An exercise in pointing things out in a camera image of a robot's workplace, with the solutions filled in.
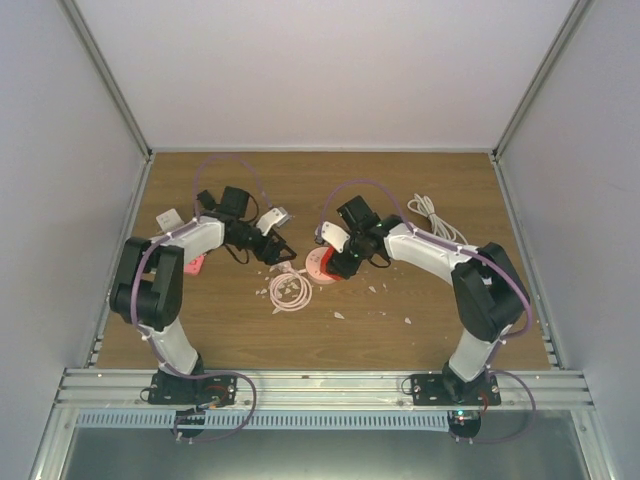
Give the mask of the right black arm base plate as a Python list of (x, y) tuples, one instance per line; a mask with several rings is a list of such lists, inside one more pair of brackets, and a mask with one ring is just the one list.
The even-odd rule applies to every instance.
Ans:
[(415, 406), (499, 406), (500, 389), (495, 377), (481, 374), (471, 382), (442, 373), (414, 373), (401, 383)]

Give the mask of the pink round power socket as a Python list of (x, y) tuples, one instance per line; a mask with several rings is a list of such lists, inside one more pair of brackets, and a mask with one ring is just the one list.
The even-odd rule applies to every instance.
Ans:
[(327, 251), (327, 247), (317, 247), (311, 250), (305, 259), (307, 276), (313, 283), (319, 286), (326, 286), (336, 282), (335, 279), (321, 271), (322, 259)]

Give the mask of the white cube adapter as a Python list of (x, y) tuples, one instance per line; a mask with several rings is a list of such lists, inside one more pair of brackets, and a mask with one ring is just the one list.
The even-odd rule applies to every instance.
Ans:
[(156, 223), (164, 234), (182, 227), (185, 222), (175, 208), (171, 208), (156, 216)]

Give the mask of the pink square plug adapter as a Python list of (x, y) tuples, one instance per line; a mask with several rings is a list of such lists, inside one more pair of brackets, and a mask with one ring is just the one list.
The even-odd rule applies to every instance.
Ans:
[(204, 255), (196, 257), (194, 260), (184, 266), (184, 273), (190, 276), (197, 276), (201, 272), (204, 260)]

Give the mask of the black charger with thin cable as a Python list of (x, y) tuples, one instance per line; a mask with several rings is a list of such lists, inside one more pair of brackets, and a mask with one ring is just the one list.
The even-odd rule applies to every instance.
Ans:
[(218, 202), (208, 190), (202, 190), (196, 195), (196, 200), (202, 214), (206, 212), (215, 212), (218, 208)]

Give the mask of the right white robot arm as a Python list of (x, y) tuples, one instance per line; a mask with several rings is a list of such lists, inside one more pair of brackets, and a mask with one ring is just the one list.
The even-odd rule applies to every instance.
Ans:
[(347, 280), (378, 255), (386, 265), (404, 262), (452, 287), (463, 330), (441, 382), (447, 400), (468, 403), (485, 383), (498, 345), (513, 335), (513, 325), (522, 316), (532, 321), (529, 295), (506, 251), (492, 242), (476, 247), (439, 238), (400, 215), (381, 218), (360, 196), (337, 213), (344, 227), (324, 220), (316, 229), (316, 241), (329, 246), (321, 260), (323, 274)]

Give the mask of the red cube socket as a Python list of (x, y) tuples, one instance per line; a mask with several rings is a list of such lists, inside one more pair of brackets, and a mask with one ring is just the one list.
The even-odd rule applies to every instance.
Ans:
[(335, 281), (346, 279), (346, 267), (341, 253), (330, 246), (320, 261), (320, 271), (323, 275)]

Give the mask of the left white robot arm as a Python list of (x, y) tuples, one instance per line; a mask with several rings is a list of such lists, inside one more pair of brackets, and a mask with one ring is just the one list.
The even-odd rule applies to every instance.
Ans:
[(185, 404), (198, 402), (206, 391), (201, 355), (179, 319), (185, 267), (221, 247), (250, 253), (268, 266), (297, 256), (277, 232), (291, 215), (271, 205), (248, 219), (248, 205), (255, 201), (237, 187), (227, 186), (220, 200), (203, 190), (196, 194), (189, 222), (150, 239), (131, 237), (124, 244), (110, 290), (110, 310), (138, 330), (159, 370), (174, 375), (171, 391)]

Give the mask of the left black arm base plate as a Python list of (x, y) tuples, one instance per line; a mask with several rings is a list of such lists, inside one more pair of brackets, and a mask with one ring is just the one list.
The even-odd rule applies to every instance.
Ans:
[(141, 390), (140, 399), (151, 405), (214, 405), (235, 403), (237, 378), (231, 375), (190, 380), (159, 370), (151, 385)]

